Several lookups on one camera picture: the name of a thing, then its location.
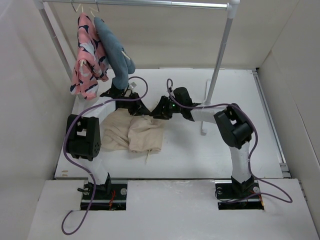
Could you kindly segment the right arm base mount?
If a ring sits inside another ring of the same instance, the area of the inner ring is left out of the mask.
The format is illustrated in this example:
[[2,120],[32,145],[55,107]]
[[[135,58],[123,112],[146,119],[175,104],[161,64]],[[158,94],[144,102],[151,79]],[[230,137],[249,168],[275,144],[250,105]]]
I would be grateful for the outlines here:
[[244,193],[237,193],[231,181],[216,181],[214,195],[219,210],[264,210],[258,182],[254,182]]

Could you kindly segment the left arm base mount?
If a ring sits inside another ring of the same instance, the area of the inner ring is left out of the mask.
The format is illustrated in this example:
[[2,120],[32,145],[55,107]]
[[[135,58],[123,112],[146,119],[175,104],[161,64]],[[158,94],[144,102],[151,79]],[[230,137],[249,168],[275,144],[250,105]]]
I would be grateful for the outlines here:
[[[93,184],[88,182],[77,189],[82,194],[80,209],[86,210],[93,195]],[[97,185],[91,211],[125,211],[127,207],[127,181],[109,181],[108,186]]]

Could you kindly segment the beige trousers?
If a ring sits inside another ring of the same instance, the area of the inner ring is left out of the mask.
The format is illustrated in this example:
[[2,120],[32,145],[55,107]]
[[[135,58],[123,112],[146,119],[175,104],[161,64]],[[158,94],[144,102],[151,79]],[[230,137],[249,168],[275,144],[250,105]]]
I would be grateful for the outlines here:
[[131,116],[126,109],[119,108],[109,114],[101,126],[104,130],[101,147],[106,150],[142,153],[162,149],[164,120]]

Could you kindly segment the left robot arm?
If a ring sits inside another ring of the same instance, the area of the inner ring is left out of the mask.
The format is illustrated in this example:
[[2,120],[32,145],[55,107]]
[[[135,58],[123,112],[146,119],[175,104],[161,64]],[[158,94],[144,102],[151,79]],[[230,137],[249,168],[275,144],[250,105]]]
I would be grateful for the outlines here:
[[70,163],[90,175],[91,181],[83,188],[84,192],[89,195],[97,194],[102,199],[111,195],[110,174],[92,166],[102,147],[101,123],[117,108],[129,110],[133,116],[149,115],[149,110],[142,102],[145,96],[146,93],[139,96],[129,90],[113,97],[103,93],[93,106],[68,116],[62,151]]

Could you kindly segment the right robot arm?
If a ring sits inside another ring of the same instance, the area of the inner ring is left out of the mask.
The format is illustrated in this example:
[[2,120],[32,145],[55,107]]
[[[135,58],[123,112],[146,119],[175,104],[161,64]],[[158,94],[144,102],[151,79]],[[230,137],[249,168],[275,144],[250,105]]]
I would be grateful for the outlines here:
[[254,177],[249,168],[250,141],[254,128],[236,103],[217,104],[210,107],[193,102],[185,87],[169,89],[169,96],[163,95],[150,113],[155,119],[169,120],[173,114],[181,114],[192,122],[215,124],[222,140],[228,145],[231,161],[231,191],[235,199],[248,196],[254,186]]

